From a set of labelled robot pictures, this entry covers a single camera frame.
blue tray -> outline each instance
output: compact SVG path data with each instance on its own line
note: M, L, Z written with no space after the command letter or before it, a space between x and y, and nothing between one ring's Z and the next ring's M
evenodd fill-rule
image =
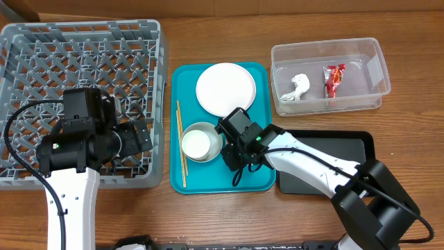
M271 123L270 94L268 76L265 68L256 62L241 62L238 65L250 72L256 83L256 97L247 110L252 121L262 128ZM178 127L176 119L177 104L180 102L182 126L185 130L196 122L209 122L216 126L219 117L209 114L199 104L196 97L196 84L199 76L213 64L185 65L174 71L171 93L171 164L170 180L173 188L183 194L214 194L223 192L253 192L271 188L276 181L276 173L268 167L250 173L244 169L237 187L231 182L235 172L225 165L221 154L215 159L198 163L188 159L187 187L183 188L182 167L180 164Z

wooden table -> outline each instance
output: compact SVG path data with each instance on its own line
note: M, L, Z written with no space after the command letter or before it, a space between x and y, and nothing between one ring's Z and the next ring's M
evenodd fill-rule
M436 231L435 240L403 249L444 247L444 12L390 12L231 18L161 19L170 44L169 83L189 63L256 61L270 74L276 44L339 38L378 39L391 93L380 109L279 117L284 128L368 131L386 163ZM166 87L165 140L170 140L171 84ZM345 232L325 197L267 192L185 196L164 178L153 189L100 190L96 241L151 234L156 242L232 244L339 239ZM0 192L0 249L46 248L43 191ZM419 223L405 238L426 236Z

red snack packet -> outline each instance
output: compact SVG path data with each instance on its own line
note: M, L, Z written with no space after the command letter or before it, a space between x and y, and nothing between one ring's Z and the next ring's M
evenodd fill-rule
M324 67L325 98L334 98L336 89L341 84L345 71L345 64Z

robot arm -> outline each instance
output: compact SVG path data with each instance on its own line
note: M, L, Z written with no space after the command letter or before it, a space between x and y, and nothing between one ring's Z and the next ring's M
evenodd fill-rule
M356 174L357 170L355 167L359 165L357 162L335 158L317 149L309 147L295 139L288 132L277 136L268 145L268 147L269 149L301 149L325 160L335 167L339 167L351 175ZM335 171L328 169L317 160L314 160L313 158L301 153L281 151L268 153L265 155L265 158L274 169L297 176L306 183L315 187L317 190L320 190L329 198L332 198L336 194L335 189L338 185L345 185L349 181L347 177L337 174Z
M337 244L338 250L397 249L400 238L419 218L417 205L377 160L361 165L329 156L275 125L261 128L250 121L242 108L221 118L215 130L228 141L221 154L232 171L244 168L247 163L263 164L297 176L327 195L348 233ZM383 196L376 196L367 206L361 199L367 193L365 186ZM395 202L388 202L384 196L394 198Z
M89 88L64 91L65 117L36 149L39 171L55 190L65 218L65 226L60 226L56 203L46 190L48 250L60 249L61 230L68 250L95 249L101 165L153 148L146 122L117 124L114 98L102 94Z

chopsticks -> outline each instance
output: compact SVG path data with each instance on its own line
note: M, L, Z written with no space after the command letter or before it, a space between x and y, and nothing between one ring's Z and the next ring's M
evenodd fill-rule
M188 162L187 157L182 151L182 135L183 135L183 127L182 127L182 115L180 114L180 104L179 100L177 100L178 109L176 110L176 118L178 123L178 137L179 137L179 152L180 152L180 164L182 165L182 182L183 187L187 187L187 179L185 177L188 176Z
M183 126L182 126L182 114L180 113L180 104L179 104L179 100L177 100L177 104L178 104L178 115L179 115L179 123L180 123L180 141L182 141L182 136L183 136ZM183 153L183 158L184 158L184 164L185 164L185 173L188 176L188 161L187 161L187 157L185 155L185 153Z
M180 121L179 121L179 112L176 110L176 118L178 120L178 136L179 136L179 151L180 151L180 164L182 165L182 182L183 182L183 187L186 188L187 187L187 179L185 178L185 167L183 164L183 152L182 152L182 129L180 129Z

